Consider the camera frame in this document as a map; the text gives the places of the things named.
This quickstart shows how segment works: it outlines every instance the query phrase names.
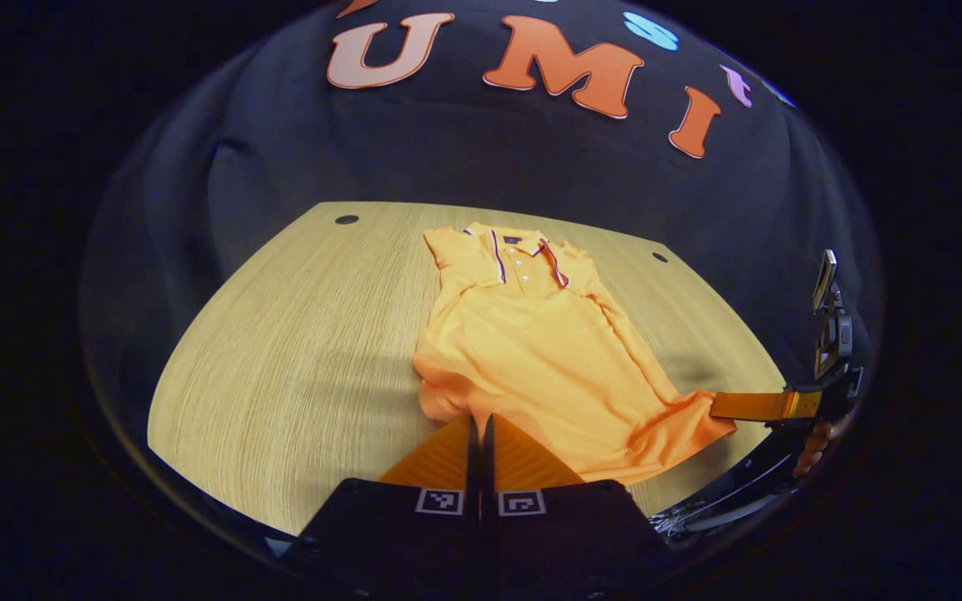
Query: wooden table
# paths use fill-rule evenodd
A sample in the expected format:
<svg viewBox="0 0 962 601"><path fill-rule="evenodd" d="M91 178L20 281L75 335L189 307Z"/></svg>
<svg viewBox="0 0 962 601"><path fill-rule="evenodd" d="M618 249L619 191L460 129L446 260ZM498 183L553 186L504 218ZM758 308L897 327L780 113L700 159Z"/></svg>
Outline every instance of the wooden table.
<svg viewBox="0 0 962 601"><path fill-rule="evenodd" d="M359 221L338 225L341 215ZM158 381L150 449L218 501L291 535L343 478L378 479L440 426L421 414L411 362L439 290L423 232L475 220L584 248L680 391L785 385L737 313L662 244L499 210L326 202L257 251L192 322ZM663 510L765 435L738 422L733 437L630 493L645 513Z"/></svg>

